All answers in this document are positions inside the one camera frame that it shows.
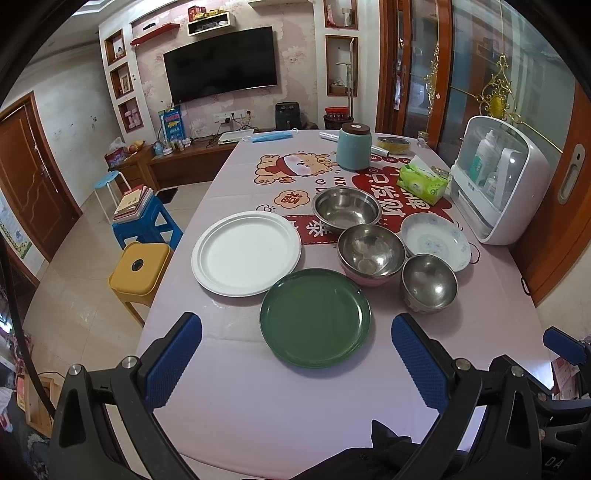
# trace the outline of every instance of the green tissue package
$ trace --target green tissue package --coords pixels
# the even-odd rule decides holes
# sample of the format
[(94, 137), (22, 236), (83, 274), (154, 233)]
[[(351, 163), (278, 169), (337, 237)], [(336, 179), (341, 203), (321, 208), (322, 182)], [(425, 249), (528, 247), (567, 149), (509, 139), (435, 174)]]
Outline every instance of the green tissue package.
[(429, 205), (435, 205), (443, 196), (448, 182), (448, 179), (437, 175), (423, 160), (414, 158), (400, 169), (397, 185)]

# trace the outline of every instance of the stack of books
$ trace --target stack of books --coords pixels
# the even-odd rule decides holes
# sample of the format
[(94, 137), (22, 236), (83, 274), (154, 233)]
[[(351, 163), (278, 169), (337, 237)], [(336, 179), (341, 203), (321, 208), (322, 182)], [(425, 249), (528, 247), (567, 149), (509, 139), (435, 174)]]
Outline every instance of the stack of books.
[(153, 195), (154, 191), (145, 185), (139, 185), (125, 192), (119, 206), (115, 210), (113, 221), (115, 223), (125, 223), (131, 220), (137, 220), (142, 215)]

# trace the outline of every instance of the teal canister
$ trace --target teal canister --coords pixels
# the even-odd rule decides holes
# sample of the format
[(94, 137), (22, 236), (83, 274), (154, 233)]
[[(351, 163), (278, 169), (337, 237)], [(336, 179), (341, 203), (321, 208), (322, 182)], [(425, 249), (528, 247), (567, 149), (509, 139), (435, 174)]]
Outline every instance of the teal canister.
[(343, 124), (336, 147), (336, 162), (345, 170), (363, 170), (371, 161), (371, 131), (364, 124)]

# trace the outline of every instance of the white storage box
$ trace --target white storage box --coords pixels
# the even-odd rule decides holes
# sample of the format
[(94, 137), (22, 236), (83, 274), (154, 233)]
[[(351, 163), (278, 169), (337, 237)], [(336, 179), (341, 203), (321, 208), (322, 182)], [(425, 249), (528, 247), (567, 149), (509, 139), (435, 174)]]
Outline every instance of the white storage box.
[[(475, 155), (491, 130), (498, 159), (488, 165), (491, 175), (483, 179), (477, 176), (481, 162), (475, 162)], [(517, 241), (549, 184), (548, 161), (529, 138), (502, 120), (489, 116), (470, 118), (452, 166), (450, 191), (481, 243), (509, 245)]]

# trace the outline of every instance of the floor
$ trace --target floor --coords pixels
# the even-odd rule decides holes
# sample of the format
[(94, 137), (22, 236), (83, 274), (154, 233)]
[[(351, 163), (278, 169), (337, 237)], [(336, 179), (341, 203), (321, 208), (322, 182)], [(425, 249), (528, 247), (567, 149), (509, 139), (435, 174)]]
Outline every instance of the floor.
[[(209, 185), (181, 186), (166, 205), (181, 230), (186, 229)], [(113, 208), (108, 197), (103, 203)], [(141, 334), (141, 326), (108, 287), (107, 278), (119, 261), (121, 249), (94, 195), (83, 210), (84, 215), (43, 274), (25, 317), (24, 329), (33, 336), (32, 357), (37, 372), (65, 375), (75, 363), (88, 370), (112, 368), (123, 357), (135, 353)], [(138, 311), (145, 318), (148, 309), (142, 307), (138, 306)], [(109, 414), (130, 466), (149, 477), (117, 409), (109, 408)], [(201, 479), (243, 477), (194, 460), (188, 462)]]

